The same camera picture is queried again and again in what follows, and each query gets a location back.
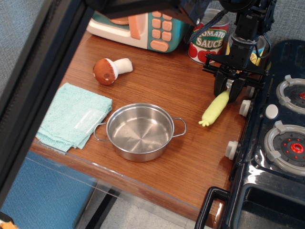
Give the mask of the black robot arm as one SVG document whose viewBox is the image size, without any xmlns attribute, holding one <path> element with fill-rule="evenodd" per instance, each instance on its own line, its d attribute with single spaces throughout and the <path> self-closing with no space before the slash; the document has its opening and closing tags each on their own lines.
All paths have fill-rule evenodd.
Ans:
<svg viewBox="0 0 305 229">
<path fill-rule="evenodd" d="M 122 16 L 133 16 L 160 10 L 165 14 L 185 23 L 197 26 L 207 12 L 209 0 L 95 0 L 95 9 L 108 19 Z M 248 75 L 256 73 L 261 76 L 268 74 L 264 69 L 250 62 L 250 55 L 257 50 L 259 36 L 266 35 L 274 22 L 273 14 L 276 2 L 274 0 L 222 0 L 223 10 L 205 23 L 194 35 L 187 33 L 185 42 L 191 43 L 201 33 L 207 31 L 219 22 L 226 13 L 236 13 L 236 29 L 232 34 L 232 45 L 228 55 L 206 54 L 203 70 L 212 72 L 215 76 L 214 95 L 224 90 L 225 82 L 230 79 L 233 86 L 229 101 L 233 102 L 243 87 L 250 85 L 260 88 L 263 84 L 250 80 Z"/>
</svg>

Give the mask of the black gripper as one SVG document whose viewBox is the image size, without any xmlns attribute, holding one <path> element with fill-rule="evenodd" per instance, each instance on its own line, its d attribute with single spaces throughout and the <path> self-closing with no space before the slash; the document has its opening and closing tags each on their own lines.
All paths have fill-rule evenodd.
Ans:
<svg viewBox="0 0 305 229">
<path fill-rule="evenodd" d="M 224 91 L 227 77 L 231 78 L 249 76 L 257 74 L 262 77 L 270 74 L 269 69 L 263 63 L 271 51 L 265 53 L 266 39 L 264 36 L 258 36 L 253 40 L 245 40 L 237 35 L 231 35 L 228 39 L 228 45 L 225 54 L 207 54 L 206 62 L 203 65 L 203 71 L 213 73 L 215 76 L 214 90 L 215 96 Z M 229 102 L 235 102 L 243 87 L 245 79 L 238 78 L 233 80 L 229 94 Z"/>
</svg>

